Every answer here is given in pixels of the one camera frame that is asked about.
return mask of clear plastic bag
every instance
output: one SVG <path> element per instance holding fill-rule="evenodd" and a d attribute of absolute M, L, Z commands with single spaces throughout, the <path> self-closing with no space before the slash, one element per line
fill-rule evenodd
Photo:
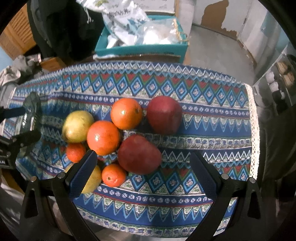
<path fill-rule="evenodd" d="M 135 45 L 177 44 L 183 41 L 175 18 L 154 20 L 142 24 L 135 36 Z"/>
<path fill-rule="evenodd" d="M 126 45 L 133 45 L 138 27 L 150 19 L 132 0 L 76 0 L 83 7 L 101 12 L 109 32 Z"/>

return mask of metal screw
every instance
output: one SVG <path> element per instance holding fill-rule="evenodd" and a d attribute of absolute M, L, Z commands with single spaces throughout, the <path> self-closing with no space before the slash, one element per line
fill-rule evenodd
<path fill-rule="evenodd" d="M 64 173 L 64 172 L 60 172 L 60 173 L 57 175 L 58 178 L 64 178 L 65 176 L 66 176 L 66 173 Z"/>
<path fill-rule="evenodd" d="M 251 183 L 255 183 L 255 182 L 256 182 L 256 179 L 253 178 L 253 177 L 250 177 L 249 181 L 250 181 Z"/>
<path fill-rule="evenodd" d="M 30 181 L 31 182 L 35 182 L 37 180 L 37 177 L 36 176 L 32 176 L 31 178 L 30 178 Z"/>
<path fill-rule="evenodd" d="M 225 180 L 227 180 L 229 178 L 229 176 L 226 173 L 222 173 L 221 177 Z"/>

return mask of louvered wooden door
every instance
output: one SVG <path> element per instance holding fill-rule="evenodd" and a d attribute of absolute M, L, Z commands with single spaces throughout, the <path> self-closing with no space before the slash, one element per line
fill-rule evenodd
<path fill-rule="evenodd" d="M 18 11 L 0 35 L 0 46 L 8 56 L 15 59 L 35 45 L 26 4 Z"/>

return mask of teal box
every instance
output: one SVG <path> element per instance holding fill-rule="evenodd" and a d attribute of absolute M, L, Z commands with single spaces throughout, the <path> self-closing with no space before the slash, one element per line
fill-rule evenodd
<path fill-rule="evenodd" d="M 174 16 L 165 15 L 150 15 L 149 18 L 153 20 L 176 18 Z M 179 31 L 183 33 L 183 29 L 177 20 Z M 106 49 L 108 44 L 109 31 L 104 27 L 101 36 L 96 44 L 95 53 L 98 56 L 105 56 L 109 54 L 114 55 L 138 55 L 138 54 L 174 54 L 180 56 L 180 63 L 183 63 L 185 53 L 188 47 L 188 41 L 182 41 L 180 44 L 150 44 L 150 45 L 132 45 L 132 46 L 117 46 Z M 181 35 L 183 39 L 186 39 L 186 34 Z"/>

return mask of small orange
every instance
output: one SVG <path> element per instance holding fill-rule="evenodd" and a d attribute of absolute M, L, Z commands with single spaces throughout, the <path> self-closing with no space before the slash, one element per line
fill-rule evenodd
<path fill-rule="evenodd" d="M 135 129 L 142 119 L 142 108 L 131 98 L 116 101 L 111 110 L 111 120 L 121 130 Z"/>
<path fill-rule="evenodd" d="M 120 141 L 120 133 L 112 122 L 99 120 L 90 126 L 86 140 L 91 150 L 104 156 L 116 151 Z"/>
<path fill-rule="evenodd" d="M 110 164 L 102 171 L 102 180 L 109 187 L 119 187 L 126 181 L 126 171 L 117 164 Z"/>
<path fill-rule="evenodd" d="M 85 146 L 81 143 L 69 143 L 66 148 L 66 155 L 71 162 L 79 162 L 86 153 Z"/>

